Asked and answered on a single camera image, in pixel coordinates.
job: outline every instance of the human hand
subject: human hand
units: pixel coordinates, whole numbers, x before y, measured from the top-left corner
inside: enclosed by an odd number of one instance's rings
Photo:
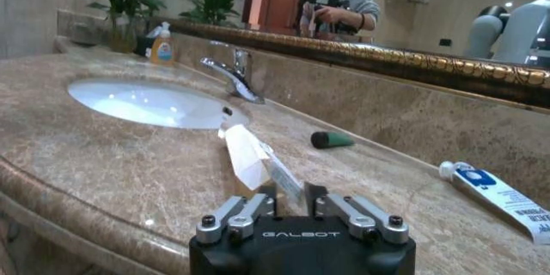
[[[317,17],[326,24],[336,24],[341,20],[344,11],[340,8],[332,8],[330,6],[322,6],[314,11],[314,17]]]

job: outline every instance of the white sink basin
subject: white sink basin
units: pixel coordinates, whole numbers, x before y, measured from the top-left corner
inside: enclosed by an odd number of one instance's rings
[[[90,109],[141,124],[217,129],[224,118],[224,107],[232,111],[230,123],[248,123],[242,113],[225,102],[174,84],[85,79],[67,86],[67,93]]]

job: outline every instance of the gold mirror frame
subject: gold mirror frame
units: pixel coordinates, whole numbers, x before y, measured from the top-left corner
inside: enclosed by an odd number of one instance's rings
[[[166,20],[173,32],[194,37],[505,100],[524,109],[550,108],[550,71],[537,68],[154,18]]]

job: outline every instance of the soap dispenser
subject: soap dispenser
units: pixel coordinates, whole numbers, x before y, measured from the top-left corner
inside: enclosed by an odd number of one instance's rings
[[[153,43],[150,62],[162,66],[173,65],[173,42],[166,22],[162,23],[162,30]]]

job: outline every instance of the toothpaste tube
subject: toothpaste tube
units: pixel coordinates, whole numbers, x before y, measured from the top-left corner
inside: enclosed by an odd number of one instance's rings
[[[460,182],[523,225],[535,245],[550,245],[550,212],[537,206],[489,172],[463,162],[443,162],[439,175]]]

